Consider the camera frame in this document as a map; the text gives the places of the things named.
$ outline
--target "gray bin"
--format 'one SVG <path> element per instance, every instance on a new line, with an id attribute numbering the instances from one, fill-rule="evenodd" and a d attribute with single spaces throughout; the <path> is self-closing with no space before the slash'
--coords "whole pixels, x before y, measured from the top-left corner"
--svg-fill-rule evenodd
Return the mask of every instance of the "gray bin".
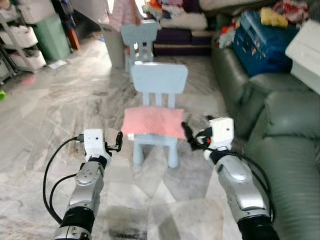
<path id="1" fill-rule="evenodd" d="M 118 69 L 125 68 L 124 41 L 121 33 L 113 30 L 109 25 L 108 18 L 99 19 L 99 25 L 104 37 L 106 49 L 109 53 L 111 64 Z"/>

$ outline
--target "pink cushion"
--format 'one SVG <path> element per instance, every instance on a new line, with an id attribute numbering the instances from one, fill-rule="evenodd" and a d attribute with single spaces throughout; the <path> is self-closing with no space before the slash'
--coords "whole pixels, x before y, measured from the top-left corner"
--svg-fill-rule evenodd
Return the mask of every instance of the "pink cushion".
<path id="1" fill-rule="evenodd" d="M 121 130 L 124 134 L 157 134 L 184 139 L 183 114 L 183 109 L 157 106 L 127 108 Z"/>

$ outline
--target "light blue chair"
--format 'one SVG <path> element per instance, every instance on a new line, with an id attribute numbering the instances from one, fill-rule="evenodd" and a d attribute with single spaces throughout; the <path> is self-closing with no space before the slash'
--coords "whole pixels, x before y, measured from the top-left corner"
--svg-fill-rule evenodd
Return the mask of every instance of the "light blue chair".
<path id="1" fill-rule="evenodd" d="M 125 71 L 130 74 L 130 69 L 137 61 L 153 62 L 153 42 L 157 38 L 158 25 L 155 20 L 142 20 L 139 26 L 126 24 L 121 28 L 121 35 L 125 45 L 130 47 L 130 56 L 125 52 Z"/>
<path id="2" fill-rule="evenodd" d="M 150 93 L 155 94 L 155 106 L 175 108 L 175 95 L 181 94 L 186 85 L 188 69 L 184 65 L 166 63 L 136 62 L 131 68 L 134 88 L 142 92 L 143 106 L 150 106 Z M 168 104 L 163 105 L 163 94 L 168 94 Z M 168 146 L 168 166 L 179 165 L 177 138 L 155 134 L 135 134 L 133 162 L 140 165 L 144 162 L 142 145 Z"/>

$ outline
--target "green cabinet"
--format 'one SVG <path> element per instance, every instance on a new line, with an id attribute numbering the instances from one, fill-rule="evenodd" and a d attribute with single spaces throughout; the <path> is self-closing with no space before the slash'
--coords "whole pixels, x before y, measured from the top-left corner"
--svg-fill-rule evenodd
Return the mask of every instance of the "green cabinet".
<path id="1" fill-rule="evenodd" d="M 58 14 L 32 25 L 37 47 L 46 60 L 65 59 L 70 54 L 69 44 Z"/>

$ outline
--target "chair backrest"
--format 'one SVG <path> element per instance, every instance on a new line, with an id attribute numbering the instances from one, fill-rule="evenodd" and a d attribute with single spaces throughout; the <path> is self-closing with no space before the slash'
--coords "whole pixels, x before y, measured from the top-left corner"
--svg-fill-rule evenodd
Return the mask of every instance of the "chair backrest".
<path id="1" fill-rule="evenodd" d="M 186 86 L 188 69 L 185 65 L 136 62 L 131 68 L 134 88 L 143 94 L 143 105 L 150 106 L 150 93 L 155 93 L 155 105 L 163 106 L 162 95 L 168 94 L 168 107 L 175 108 L 175 94 Z"/>
<path id="2" fill-rule="evenodd" d="M 152 44 L 157 38 L 158 25 L 155 20 L 142 20 L 139 26 L 126 24 L 121 28 L 121 35 L 125 45 L 130 47 L 130 56 L 134 56 L 134 61 L 143 61 L 144 50 L 146 57 L 151 58 Z M 135 44 L 137 43 L 139 55 L 136 57 Z"/>

